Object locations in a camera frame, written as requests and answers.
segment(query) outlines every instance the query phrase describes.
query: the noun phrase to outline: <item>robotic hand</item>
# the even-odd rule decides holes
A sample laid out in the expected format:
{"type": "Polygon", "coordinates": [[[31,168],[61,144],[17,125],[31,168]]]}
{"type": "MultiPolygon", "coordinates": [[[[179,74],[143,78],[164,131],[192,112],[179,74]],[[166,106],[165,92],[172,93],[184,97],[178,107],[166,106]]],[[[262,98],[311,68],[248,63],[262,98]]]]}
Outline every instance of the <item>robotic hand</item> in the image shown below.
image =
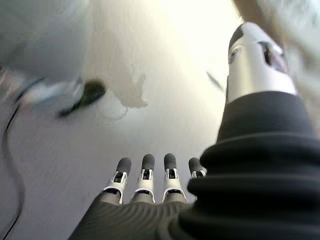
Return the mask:
{"type": "Polygon", "coordinates": [[[287,74],[281,48],[253,23],[228,49],[226,105],[217,142],[189,161],[187,204],[176,159],[164,157],[163,203],[153,194],[154,158],[122,204],[130,161],[122,159],[71,240],[318,239],[320,142],[287,74]]]}

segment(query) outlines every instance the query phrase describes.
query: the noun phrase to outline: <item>blurry object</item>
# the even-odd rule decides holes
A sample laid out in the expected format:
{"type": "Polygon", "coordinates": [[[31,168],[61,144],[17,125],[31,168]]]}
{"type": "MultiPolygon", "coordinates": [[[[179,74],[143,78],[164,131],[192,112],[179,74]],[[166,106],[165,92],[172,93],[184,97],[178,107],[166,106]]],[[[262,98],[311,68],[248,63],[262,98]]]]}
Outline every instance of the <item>blurry object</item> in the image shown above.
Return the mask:
{"type": "Polygon", "coordinates": [[[2,102],[56,115],[88,97],[79,80],[92,29],[88,0],[13,0],[2,4],[0,21],[2,102]]]}
{"type": "Polygon", "coordinates": [[[106,88],[99,80],[91,80],[84,84],[84,91],[80,101],[75,103],[71,108],[59,112],[59,117],[66,117],[74,111],[89,106],[96,102],[106,93],[106,88]]]}

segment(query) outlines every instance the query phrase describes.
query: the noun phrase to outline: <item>wire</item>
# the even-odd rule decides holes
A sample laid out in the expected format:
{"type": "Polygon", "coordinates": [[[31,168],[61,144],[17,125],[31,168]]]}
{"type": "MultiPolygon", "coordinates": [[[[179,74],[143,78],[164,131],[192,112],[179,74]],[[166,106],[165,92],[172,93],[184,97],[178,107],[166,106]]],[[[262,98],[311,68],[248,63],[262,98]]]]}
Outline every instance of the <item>wire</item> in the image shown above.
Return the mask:
{"type": "Polygon", "coordinates": [[[14,182],[16,184],[16,191],[17,191],[17,197],[18,197],[17,198],[18,207],[15,212],[15,216],[12,219],[12,221],[10,222],[10,224],[8,224],[8,227],[7,227],[8,231],[5,233],[2,240],[5,240],[7,238],[9,233],[12,231],[12,229],[16,225],[16,223],[22,213],[22,210],[24,208],[24,204],[25,204],[25,191],[26,191],[25,190],[25,183],[24,183],[24,180],[17,169],[15,161],[11,155],[10,146],[9,146],[10,129],[12,128],[12,123],[16,119],[16,116],[17,116],[17,113],[19,112],[19,109],[20,109],[20,105],[18,105],[16,107],[15,111],[13,112],[9,122],[7,123],[7,125],[5,127],[5,130],[4,130],[3,136],[2,136],[2,151],[3,151],[3,155],[4,155],[4,161],[5,161],[6,167],[9,171],[10,175],[13,177],[14,182]]]}

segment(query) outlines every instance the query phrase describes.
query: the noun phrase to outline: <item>robot finger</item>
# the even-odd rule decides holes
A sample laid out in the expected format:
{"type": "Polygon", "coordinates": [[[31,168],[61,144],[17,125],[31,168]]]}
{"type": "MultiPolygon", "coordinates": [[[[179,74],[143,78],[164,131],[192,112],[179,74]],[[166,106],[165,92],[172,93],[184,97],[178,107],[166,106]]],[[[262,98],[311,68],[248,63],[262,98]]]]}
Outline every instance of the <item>robot finger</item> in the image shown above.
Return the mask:
{"type": "Polygon", "coordinates": [[[189,160],[189,170],[193,179],[206,176],[206,169],[201,165],[199,158],[193,157],[189,160]]]}
{"type": "Polygon", "coordinates": [[[181,187],[176,157],[172,153],[164,156],[164,193],[162,202],[188,202],[181,187]]]}
{"type": "Polygon", "coordinates": [[[100,194],[99,200],[115,205],[123,204],[123,195],[128,182],[128,176],[131,169],[131,160],[127,157],[122,158],[116,170],[109,180],[107,186],[100,194]]]}
{"type": "Polygon", "coordinates": [[[145,155],[142,160],[141,171],[137,180],[137,189],[135,190],[130,203],[156,203],[154,194],[154,167],[155,157],[151,154],[145,155]]]}

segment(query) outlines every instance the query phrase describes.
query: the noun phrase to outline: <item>white surface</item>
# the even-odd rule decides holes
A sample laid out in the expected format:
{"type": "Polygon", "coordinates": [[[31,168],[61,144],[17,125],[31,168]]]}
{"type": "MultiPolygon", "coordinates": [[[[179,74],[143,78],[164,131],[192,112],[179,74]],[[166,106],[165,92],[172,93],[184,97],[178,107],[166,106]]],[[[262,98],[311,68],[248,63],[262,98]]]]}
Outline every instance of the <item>white surface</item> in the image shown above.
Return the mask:
{"type": "MultiPolygon", "coordinates": [[[[10,145],[25,180],[26,202],[11,239],[66,239],[123,157],[132,160],[125,203],[136,188],[147,153],[156,159],[158,203],[163,195],[166,153],[175,154],[186,189],[191,177],[188,160],[214,144],[224,109],[225,95],[210,82],[206,70],[209,66],[219,78],[227,75],[229,39],[238,24],[229,23],[235,12],[223,8],[222,1],[215,1],[214,6],[210,0],[186,1],[181,7],[173,4],[172,10],[169,1],[163,3],[166,7],[156,0],[92,1],[96,25],[84,76],[101,78],[129,107],[128,113],[110,122],[97,104],[65,120],[28,112],[18,116],[10,145]],[[212,13],[188,27],[183,25],[184,18],[180,23],[171,20],[168,11],[192,16],[196,9],[191,6],[196,3],[201,6],[198,16],[206,8],[212,13]],[[206,27],[201,33],[202,25],[206,27]],[[185,42],[188,28],[190,33],[202,34],[201,39],[210,32],[211,37],[205,39],[208,48],[199,48],[204,44],[198,43],[192,49],[195,39],[185,42]],[[206,52],[210,54],[202,64],[199,59],[206,52]]],[[[1,106],[1,112],[4,126],[10,111],[1,106]]],[[[3,160],[0,164],[3,226],[15,207],[15,193],[3,160]]],[[[189,193],[187,198],[194,200],[189,193]]]]}

